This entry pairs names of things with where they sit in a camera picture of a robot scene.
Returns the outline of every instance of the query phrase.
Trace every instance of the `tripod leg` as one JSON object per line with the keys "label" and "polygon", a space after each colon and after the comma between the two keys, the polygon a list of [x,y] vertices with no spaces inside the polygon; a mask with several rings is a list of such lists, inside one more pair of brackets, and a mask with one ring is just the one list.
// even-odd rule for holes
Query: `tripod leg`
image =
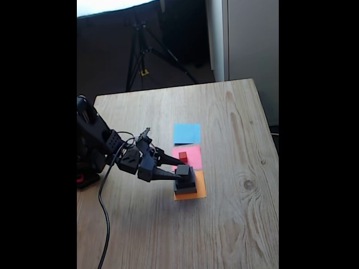
{"label": "tripod leg", "polygon": [[136,38],[137,38],[137,30],[134,30],[134,35],[132,37],[132,44],[131,44],[131,53],[130,53],[130,62],[128,64],[128,71],[127,71],[127,81],[126,81],[126,92],[130,91],[131,86],[131,71],[132,71],[132,62],[134,61],[134,55],[135,55],[135,44],[136,44]]}
{"label": "tripod leg", "polygon": [[130,82],[130,86],[129,86],[129,88],[128,88],[128,91],[131,90],[132,84],[134,84],[135,77],[136,77],[138,71],[140,70],[140,63],[141,63],[141,61],[142,61],[143,59],[144,59],[144,54],[140,54],[139,59],[138,59],[138,61],[137,61],[137,63],[136,63],[135,69],[134,69],[134,75],[132,76],[132,79],[131,79],[131,82]]}
{"label": "tripod leg", "polygon": [[[139,29],[139,43],[140,43],[140,53],[146,51],[147,45],[146,45],[146,40],[144,37],[144,31],[142,28]],[[142,75],[142,72],[145,73],[144,57],[142,57],[142,60],[141,60],[141,75]]]}
{"label": "tripod leg", "polygon": [[196,79],[189,73],[189,71],[186,69],[186,67],[184,67],[183,65],[181,65],[178,61],[174,61],[172,58],[169,58],[165,55],[163,55],[161,52],[152,49],[151,52],[153,54],[155,54],[157,57],[161,58],[162,60],[166,61],[167,63],[169,63],[171,66],[178,68],[179,70],[183,71],[186,75],[188,75],[188,77],[190,79],[192,79],[192,81],[195,84],[198,84],[198,82],[196,81]]}
{"label": "tripod leg", "polygon": [[146,25],[143,25],[143,28],[147,30],[147,32],[153,37],[154,40],[157,41],[158,44],[160,44],[160,46],[168,52],[169,55],[172,56],[172,58],[177,62],[178,64],[178,67],[181,67],[180,69],[184,71],[184,73],[186,75],[188,75],[188,77],[190,79],[192,79],[192,81],[195,83],[195,84],[198,84],[198,82],[196,81],[196,79],[189,73],[189,71],[186,69],[186,67],[184,67],[179,61],[178,59],[176,58],[176,56],[173,55],[173,53],[168,49],[166,48],[166,46],[164,44],[162,44],[155,36],[154,34],[148,29],[148,27]]}

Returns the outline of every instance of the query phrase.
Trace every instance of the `red cube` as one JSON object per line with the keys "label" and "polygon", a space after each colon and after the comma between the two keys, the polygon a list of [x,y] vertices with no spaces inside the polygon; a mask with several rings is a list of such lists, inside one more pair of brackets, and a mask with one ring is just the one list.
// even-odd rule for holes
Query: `red cube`
{"label": "red cube", "polygon": [[179,154],[180,154],[179,159],[181,161],[183,161],[184,163],[186,163],[187,162],[187,154],[186,154],[186,152],[180,152]]}

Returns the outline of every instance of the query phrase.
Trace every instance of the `wood knot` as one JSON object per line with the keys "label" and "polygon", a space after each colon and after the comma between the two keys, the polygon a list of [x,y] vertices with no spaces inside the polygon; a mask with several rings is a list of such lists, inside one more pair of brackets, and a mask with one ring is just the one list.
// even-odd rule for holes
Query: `wood knot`
{"label": "wood knot", "polygon": [[253,186],[254,186],[253,182],[250,180],[246,180],[244,185],[245,185],[245,188],[248,190],[253,189]]}

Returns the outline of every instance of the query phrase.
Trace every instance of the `orange sticky note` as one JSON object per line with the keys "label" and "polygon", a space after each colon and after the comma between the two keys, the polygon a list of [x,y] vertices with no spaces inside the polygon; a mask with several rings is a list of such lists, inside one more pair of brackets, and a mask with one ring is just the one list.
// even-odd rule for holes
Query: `orange sticky note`
{"label": "orange sticky note", "polygon": [[206,193],[206,184],[204,183],[204,174],[203,170],[195,171],[196,174],[196,193],[188,193],[188,194],[174,194],[174,200],[189,200],[189,199],[197,199],[197,198],[205,198],[207,197]]}

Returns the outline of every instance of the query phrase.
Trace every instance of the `tripod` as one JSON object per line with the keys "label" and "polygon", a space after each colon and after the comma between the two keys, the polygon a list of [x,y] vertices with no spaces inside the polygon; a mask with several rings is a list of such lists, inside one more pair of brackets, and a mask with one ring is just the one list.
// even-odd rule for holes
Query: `tripod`
{"label": "tripod", "polygon": [[[146,30],[154,40],[157,41],[157,43],[169,54],[169,56],[162,54],[158,50],[147,46],[146,39],[144,35],[144,30]],[[140,52],[139,56],[135,54],[135,46],[136,46],[136,39],[137,36],[139,38],[139,46],[140,46]],[[173,55],[173,53],[165,47],[154,35],[153,33],[148,29],[146,22],[143,21],[142,23],[136,22],[134,24],[134,35],[132,37],[132,44],[131,44],[131,54],[130,54],[130,63],[128,64],[128,71],[127,71],[127,82],[126,82],[126,92],[129,92],[131,90],[132,84],[134,83],[135,77],[139,70],[141,70],[141,76],[146,76],[149,74],[148,70],[145,68],[145,62],[144,57],[147,52],[152,52],[157,57],[161,58],[162,60],[169,63],[171,66],[178,68],[182,72],[184,72],[188,77],[195,83],[198,84],[196,79],[189,73],[189,71],[184,67],[176,58],[176,56]],[[132,69],[132,64],[134,61],[134,56],[136,56],[136,64],[134,68]]]}

